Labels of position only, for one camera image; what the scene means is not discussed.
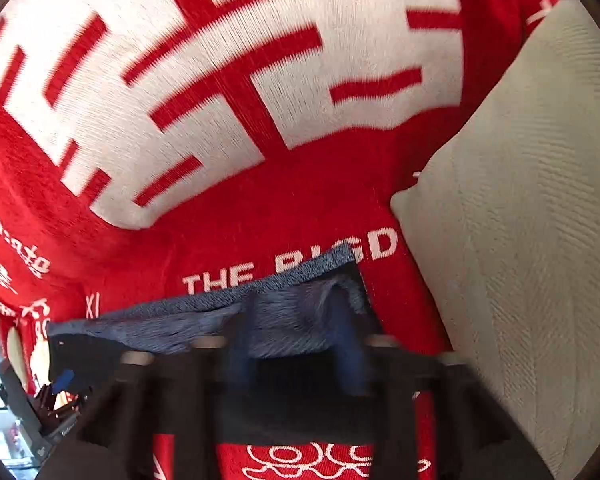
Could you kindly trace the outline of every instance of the beige cushion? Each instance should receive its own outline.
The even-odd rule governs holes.
[[[454,348],[573,479],[600,442],[600,31],[577,0],[392,208]]]
[[[22,341],[20,340],[20,334],[18,329],[12,326],[7,332],[7,359],[13,367],[13,371],[20,379],[20,383],[25,391],[27,391],[27,385],[29,379],[27,377],[27,365],[24,361],[24,354],[22,352]]]

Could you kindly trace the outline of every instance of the dark blue fabric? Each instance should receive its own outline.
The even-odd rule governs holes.
[[[249,357],[282,357],[350,346],[351,334],[330,318],[339,316],[342,320],[343,312],[364,314],[365,293],[346,275],[317,278],[354,261],[350,247],[342,245],[294,269],[256,282],[140,304],[98,319],[50,324],[48,335],[53,338],[84,334],[138,350],[181,352],[196,336],[219,333],[223,323],[241,312],[245,299],[251,296],[254,317]]]
[[[51,393],[54,395],[63,392],[67,386],[74,380],[73,370],[64,370],[60,376],[51,384]]]

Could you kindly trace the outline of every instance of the textured fabric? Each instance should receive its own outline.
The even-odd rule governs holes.
[[[600,31],[577,0],[392,208],[454,348],[573,479],[600,442]]]
[[[49,338],[83,334],[118,341],[130,348],[154,353],[186,351],[197,336],[220,332],[238,312],[253,309],[249,355],[282,357],[321,352],[332,347],[329,316],[340,304],[352,313],[365,315],[366,298],[360,285],[346,274],[315,280],[335,270],[328,265],[354,261],[344,245],[282,274],[234,289],[199,296],[147,303],[93,320],[51,324]],[[294,282],[300,277],[309,283]],[[369,319],[369,326],[374,324]]]

